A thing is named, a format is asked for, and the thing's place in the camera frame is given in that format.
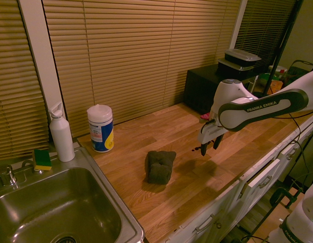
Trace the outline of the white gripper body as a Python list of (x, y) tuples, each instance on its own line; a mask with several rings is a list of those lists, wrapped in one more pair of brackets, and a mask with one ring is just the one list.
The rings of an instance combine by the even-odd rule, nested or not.
[(215, 120), (207, 121), (198, 134), (198, 141), (206, 144), (226, 133), (224, 127), (218, 126)]

